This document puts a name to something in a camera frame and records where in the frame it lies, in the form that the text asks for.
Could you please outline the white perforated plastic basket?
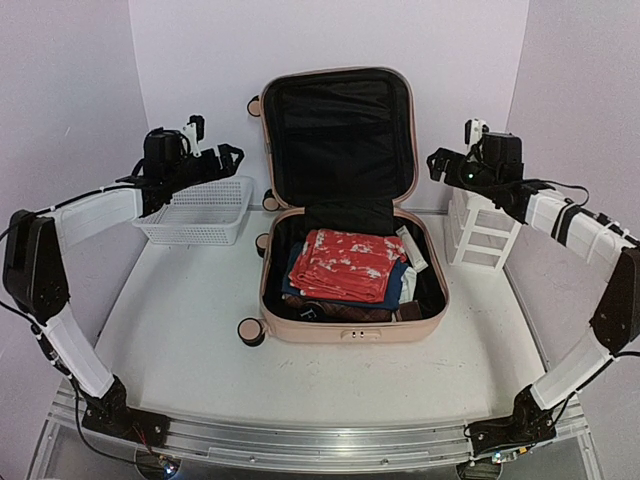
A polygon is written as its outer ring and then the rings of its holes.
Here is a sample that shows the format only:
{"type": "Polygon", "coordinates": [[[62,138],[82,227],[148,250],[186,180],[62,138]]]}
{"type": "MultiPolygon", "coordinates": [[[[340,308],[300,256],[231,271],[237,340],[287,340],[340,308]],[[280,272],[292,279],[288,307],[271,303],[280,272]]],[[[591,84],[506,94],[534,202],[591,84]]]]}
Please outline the white perforated plastic basket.
{"type": "Polygon", "coordinates": [[[235,244],[254,190],[247,176],[209,182],[182,190],[158,212],[132,224],[153,244],[235,244]]]}

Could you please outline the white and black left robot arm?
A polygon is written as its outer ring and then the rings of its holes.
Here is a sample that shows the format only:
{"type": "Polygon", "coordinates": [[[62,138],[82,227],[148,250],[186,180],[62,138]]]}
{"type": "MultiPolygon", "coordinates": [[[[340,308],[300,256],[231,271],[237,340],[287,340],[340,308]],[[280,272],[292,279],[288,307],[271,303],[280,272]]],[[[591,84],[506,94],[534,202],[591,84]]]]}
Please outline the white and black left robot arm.
{"type": "Polygon", "coordinates": [[[179,130],[156,128],[145,136],[143,156],[129,175],[43,210],[18,210],[1,235],[6,243],[2,284],[14,302],[9,311],[29,323],[47,360],[114,437],[127,435],[136,416],[125,386],[74,319],[63,256],[112,227],[158,212],[178,192],[234,176],[244,151],[229,144],[202,149],[204,137],[200,115],[179,130]]]}

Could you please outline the dark blue garment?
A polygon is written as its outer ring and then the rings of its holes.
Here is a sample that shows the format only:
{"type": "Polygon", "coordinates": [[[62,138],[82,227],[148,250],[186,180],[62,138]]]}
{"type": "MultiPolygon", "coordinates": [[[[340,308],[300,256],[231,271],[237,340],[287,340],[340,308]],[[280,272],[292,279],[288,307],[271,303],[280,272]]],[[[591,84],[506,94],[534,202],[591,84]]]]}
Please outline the dark blue garment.
{"type": "MultiPolygon", "coordinates": [[[[295,299],[299,300],[313,300],[313,297],[304,296],[301,294],[301,291],[294,286],[291,285],[291,280],[289,279],[289,274],[293,270],[293,267],[303,250],[303,243],[296,242],[293,244],[293,247],[290,250],[289,258],[287,261],[286,273],[284,274],[281,286],[281,293],[283,295],[293,296],[295,299]]],[[[367,309],[384,309],[384,310],[395,310],[398,308],[400,304],[400,296],[403,287],[403,275],[405,271],[409,268],[409,266],[397,260],[390,274],[390,278],[386,287],[386,292],[384,296],[384,300],[378,303],[366,303],[366,302],[355,302],[355,301],[344,301],[344,300],[332,300],[326,299],[326,302],[336,303],[340,305],[354,306],[360,308],[367,309]]]]}

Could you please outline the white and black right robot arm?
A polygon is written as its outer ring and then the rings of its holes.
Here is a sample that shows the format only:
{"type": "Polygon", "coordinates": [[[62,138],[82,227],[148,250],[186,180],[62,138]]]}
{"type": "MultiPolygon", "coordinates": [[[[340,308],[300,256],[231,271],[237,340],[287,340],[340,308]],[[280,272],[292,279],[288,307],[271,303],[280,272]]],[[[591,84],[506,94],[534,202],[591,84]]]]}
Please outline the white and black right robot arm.
{"type": "Polygon", "coordinates": [[[478,194],[522,226],[507,262],[534,339],[547,355],[541,377],[510,413],[470,423],[466,434],[514,443],[553,432],[570,401],[602,385],[617,361],[639,355],[639,238],[587,206],[585,187],[530,178],[510,133],[468,134],[461,152],[425,160],[435,183],[478,194]]]}

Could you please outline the pink hard-shell suitcase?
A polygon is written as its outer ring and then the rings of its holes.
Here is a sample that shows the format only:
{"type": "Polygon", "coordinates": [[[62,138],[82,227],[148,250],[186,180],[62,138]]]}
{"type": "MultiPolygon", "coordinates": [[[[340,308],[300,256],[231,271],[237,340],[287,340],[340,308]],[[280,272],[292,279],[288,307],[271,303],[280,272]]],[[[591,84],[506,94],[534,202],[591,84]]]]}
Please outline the pink hard-shell suitcase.
{"type": "Polygon", "coordinates": [[[386,67],[349,67],[278,77],[248,104],[260,119],[275,213],[256,240],[263,266],[259,318],[238,327],[257,346],[267,337],[298,344],[402,343],[440,324],[450,294],[424,222],[402,208],[418,178],[413,93],[386,67]],[[395,234],[406,226],[429,267],[417,273],[414,299],[423,318],[389,323],[305,322],[283,300],[293,244],[316,229],[395,234]]]}

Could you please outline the white t-shirt blue flower print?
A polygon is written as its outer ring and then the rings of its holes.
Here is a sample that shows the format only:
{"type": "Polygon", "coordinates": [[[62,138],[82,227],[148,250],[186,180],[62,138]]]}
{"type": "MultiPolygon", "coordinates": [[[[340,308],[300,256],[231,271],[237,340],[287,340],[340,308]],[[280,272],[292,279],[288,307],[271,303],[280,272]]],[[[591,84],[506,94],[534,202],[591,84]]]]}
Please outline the white t-shirt blue flower print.
{"type": "Polygon", "coordinates": [[[398,302],[400,304],[409,303],[414,299],[417,285],[417,272],[408,266],[401,277],[401,291],[398,302]]]}

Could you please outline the red patterned cloth item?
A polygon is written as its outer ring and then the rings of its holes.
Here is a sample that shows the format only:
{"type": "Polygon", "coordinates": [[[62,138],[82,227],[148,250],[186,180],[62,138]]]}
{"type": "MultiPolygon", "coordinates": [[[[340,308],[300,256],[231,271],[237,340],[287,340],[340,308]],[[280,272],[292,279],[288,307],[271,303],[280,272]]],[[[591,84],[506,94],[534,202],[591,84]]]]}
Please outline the red patterned cloth item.
{"type": "Polygon", "coordinates": [[[396,261],[409,266],[396,236],[318,229],[302,243],[289,279],[302,295],[314,299],[382,302],[396,261]]]}

